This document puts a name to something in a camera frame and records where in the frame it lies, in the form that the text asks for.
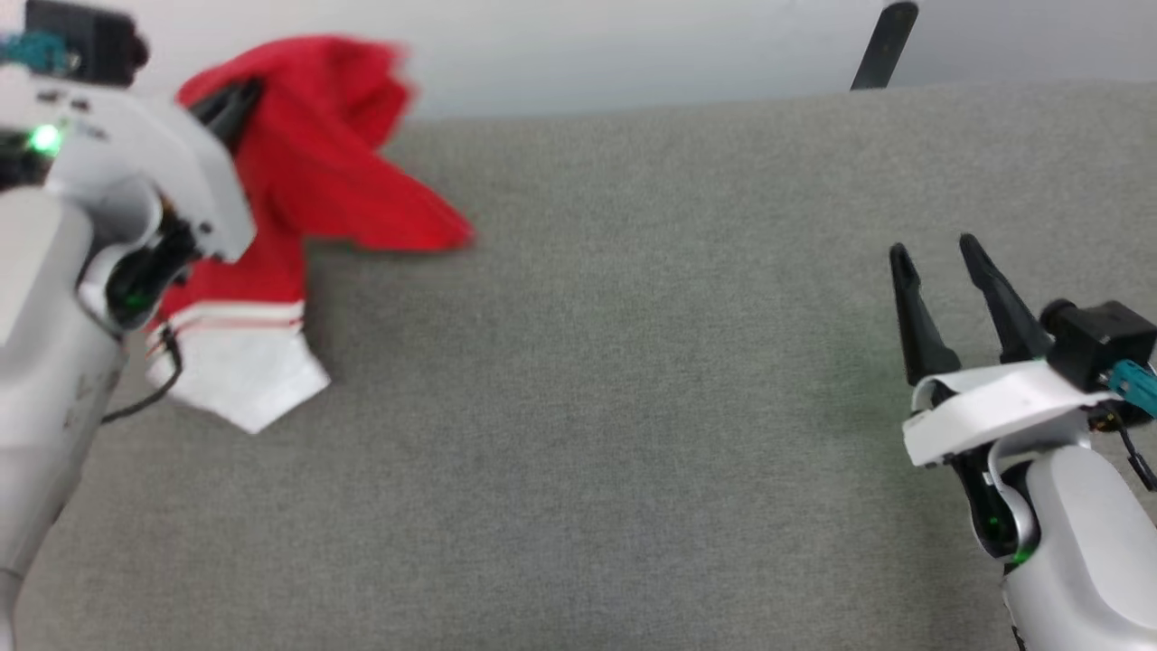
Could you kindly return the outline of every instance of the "red cloth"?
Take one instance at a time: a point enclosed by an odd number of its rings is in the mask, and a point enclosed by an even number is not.
[[[257,237],[236,264],[199,261],[187,284],[165,294],[162,315],[200,301],[301,301],[304,235],[407,251],[470,241],[449,204],[378,154],[411,94],[391,76],[400,60],[379,43],[290,38],[185,83],[177,98],[191,105],[230,82],[264,80],[235,156]]]

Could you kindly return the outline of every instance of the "gray fabric surface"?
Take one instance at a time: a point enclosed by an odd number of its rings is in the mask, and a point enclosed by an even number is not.
[[[1033,306],[1155,316],[1155,134],[1118,83],[412,125],[477,246],[315,246],[336,383],[257,438],[103,431],[24,648],[1011,650],[955,479],[906,460],[886,251],[968,365],[961,230]]]

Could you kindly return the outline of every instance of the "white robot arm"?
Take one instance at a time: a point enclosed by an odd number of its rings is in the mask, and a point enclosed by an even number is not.
[[[231,155],[185,109],[52,79],[40,96],[59,108],[46,131],[59,151],[43,185],[0,193],[0,650],[15,646],[21,584],[80,480],[124,335],[192,261],[235,260],[255,234]]]
[[[920,297],[902,244],[892,278],[916,466],[951,467],[977,540],[1004,564],[1022,649],[1157,650],[1157,528],[1091,431],[1121,432],[1142,483],[1157,488],[1127,426],[1157,412],[1149,357],[1157,327],[1115,301],[1055,301],[1038,321],[972,235],[960,249],[1003,345],[1001,367],[960,370]],[[1055,342],[1048,336],[1055,336]]]

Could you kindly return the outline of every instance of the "red and white garment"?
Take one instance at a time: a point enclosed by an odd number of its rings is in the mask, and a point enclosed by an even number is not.
[[[264,82],[234,158],[257,236],[236,264],[199,261],[165,294],[160,318],[176,330],[184,360],[171,395],[257,434],[330,384],[302,335],[303,237],[405,251],[470,242],[470,223],[378,154],[411,95],[393,76],[400,59],[379,43],[293,38],[182,88],[178,99],[190,105],[230,82]],[[160,385],[172,364],[157,340],[154,331],[148,377]]]

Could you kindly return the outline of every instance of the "white wall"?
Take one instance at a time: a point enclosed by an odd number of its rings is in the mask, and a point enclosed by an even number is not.
[[[20,0],[2,24],[21,22]],[[171,91],[261,42],[346,31],[411,46],[426,114],[536,113],[847,90],[885,0],[103,0]]]
[[[1155,0],[924,0],[891,86],[1157,79]]]

